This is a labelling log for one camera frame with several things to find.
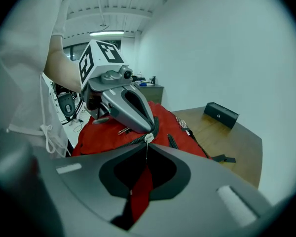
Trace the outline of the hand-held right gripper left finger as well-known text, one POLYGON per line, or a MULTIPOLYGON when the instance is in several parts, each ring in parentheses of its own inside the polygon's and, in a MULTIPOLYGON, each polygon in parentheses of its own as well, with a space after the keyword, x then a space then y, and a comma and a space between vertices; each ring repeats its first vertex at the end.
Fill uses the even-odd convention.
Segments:
POLYGON ((48 192, 60 228, 59 237, 147 237, 146 222, 124 230, 112 220, 122 215, 126 198, 111 195, 100 180, 107 161, 135 153, 144 146, 130 146, 96 155, 50 159, 36 148, 40 177, 48 192))

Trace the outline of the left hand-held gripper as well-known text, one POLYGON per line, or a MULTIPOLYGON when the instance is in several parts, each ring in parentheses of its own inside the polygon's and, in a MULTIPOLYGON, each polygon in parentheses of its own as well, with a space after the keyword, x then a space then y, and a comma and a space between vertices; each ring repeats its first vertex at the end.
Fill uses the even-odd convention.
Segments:
POLYGON ((155 122, 145 96, 132 85, 132 70, 113 44, 91 40, 79 63, 81 96, 94 119, 110 114, 139 134, 155 122))

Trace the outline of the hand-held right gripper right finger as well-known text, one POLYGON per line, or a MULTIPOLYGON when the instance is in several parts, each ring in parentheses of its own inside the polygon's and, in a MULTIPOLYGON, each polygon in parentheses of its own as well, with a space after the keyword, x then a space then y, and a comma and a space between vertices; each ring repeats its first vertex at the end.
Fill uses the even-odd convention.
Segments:
POLYGON ((142 237, 246 237, 271 209, 251 184, 208 158, 164 146, 143 149, 149 205, 130 228, 142 237))

